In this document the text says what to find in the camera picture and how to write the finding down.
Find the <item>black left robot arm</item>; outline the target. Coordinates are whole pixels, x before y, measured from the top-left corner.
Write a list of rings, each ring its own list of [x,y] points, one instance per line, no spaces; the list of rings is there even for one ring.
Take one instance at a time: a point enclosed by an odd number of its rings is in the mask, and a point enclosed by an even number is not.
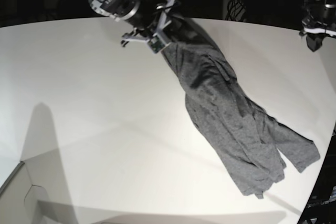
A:
[[[303,0],[304,17],[299,35],[315,52],[327,37],[335,38],[335,0]]]

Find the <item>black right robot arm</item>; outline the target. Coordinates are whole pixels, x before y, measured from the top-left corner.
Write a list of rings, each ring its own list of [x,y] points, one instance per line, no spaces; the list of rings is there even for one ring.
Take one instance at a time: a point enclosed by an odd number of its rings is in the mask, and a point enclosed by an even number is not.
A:
[[[104,17],[123,21],[132,31],[121,39],[122,47],[130,42],[141,42],[158,53],[172,42],[173,18],[171,11],[181,0],[88,0],[91,9]]]

